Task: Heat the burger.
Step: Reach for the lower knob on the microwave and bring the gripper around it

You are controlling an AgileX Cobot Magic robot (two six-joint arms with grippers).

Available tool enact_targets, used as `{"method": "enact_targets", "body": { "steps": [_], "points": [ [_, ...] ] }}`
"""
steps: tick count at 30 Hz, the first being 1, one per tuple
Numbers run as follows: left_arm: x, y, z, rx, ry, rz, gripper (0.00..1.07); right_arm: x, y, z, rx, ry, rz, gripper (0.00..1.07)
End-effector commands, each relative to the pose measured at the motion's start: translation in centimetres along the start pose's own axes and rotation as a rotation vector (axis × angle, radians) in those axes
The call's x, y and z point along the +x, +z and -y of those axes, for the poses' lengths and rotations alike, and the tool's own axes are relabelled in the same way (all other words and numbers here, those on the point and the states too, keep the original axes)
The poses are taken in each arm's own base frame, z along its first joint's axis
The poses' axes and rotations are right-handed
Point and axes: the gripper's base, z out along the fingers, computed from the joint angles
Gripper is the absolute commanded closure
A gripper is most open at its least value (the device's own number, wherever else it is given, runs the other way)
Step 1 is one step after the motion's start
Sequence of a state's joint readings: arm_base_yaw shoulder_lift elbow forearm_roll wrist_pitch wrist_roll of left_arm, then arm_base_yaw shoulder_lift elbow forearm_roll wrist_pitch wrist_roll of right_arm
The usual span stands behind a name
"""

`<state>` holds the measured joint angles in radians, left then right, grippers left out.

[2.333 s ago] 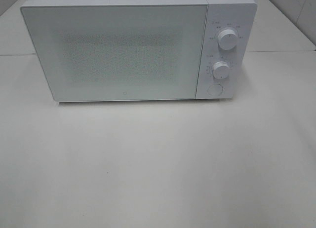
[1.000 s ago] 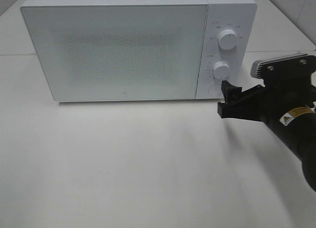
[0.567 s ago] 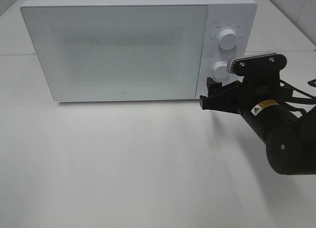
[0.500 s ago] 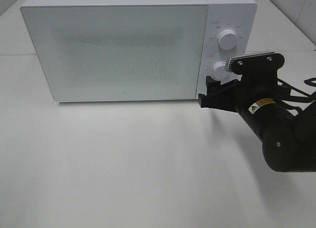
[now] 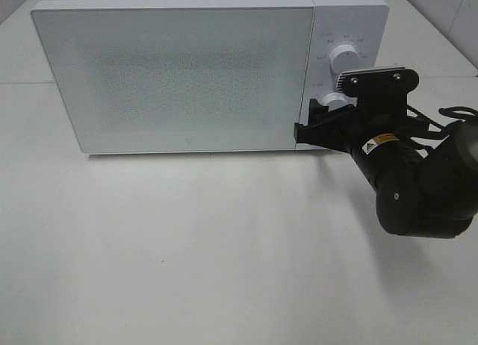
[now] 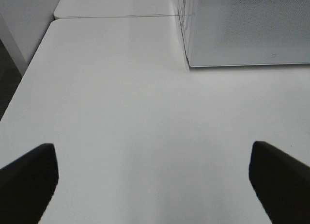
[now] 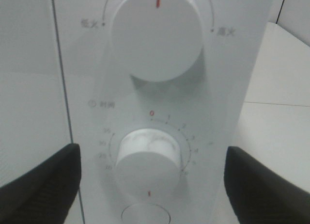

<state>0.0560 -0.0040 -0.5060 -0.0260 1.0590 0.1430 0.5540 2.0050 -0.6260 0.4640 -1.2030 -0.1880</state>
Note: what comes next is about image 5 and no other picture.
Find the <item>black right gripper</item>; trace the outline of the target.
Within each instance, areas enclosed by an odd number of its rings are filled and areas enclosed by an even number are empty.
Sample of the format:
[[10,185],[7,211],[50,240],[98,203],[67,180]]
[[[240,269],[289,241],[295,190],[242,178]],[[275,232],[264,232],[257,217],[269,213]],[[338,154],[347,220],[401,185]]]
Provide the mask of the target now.
[[339,108],[309,100],[308,123],[294,123],[296,143],[345,152],[373,188],[416,188],[422,156],[411,133],[422,116],[409,115],[406,97],[359,99]]

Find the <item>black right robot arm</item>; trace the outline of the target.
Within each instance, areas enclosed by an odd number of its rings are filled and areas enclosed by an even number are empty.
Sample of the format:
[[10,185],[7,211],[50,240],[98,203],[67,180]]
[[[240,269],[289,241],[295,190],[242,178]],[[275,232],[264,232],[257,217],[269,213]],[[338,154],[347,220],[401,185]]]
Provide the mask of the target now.
[[295,124],[294,137],[351,156],[376,193],[388,233],[454,238],[477,214],[477,111],[442,108],[454,121],[430,131],[433,121],[409,109],[405,96],[322,107],[314,123]]

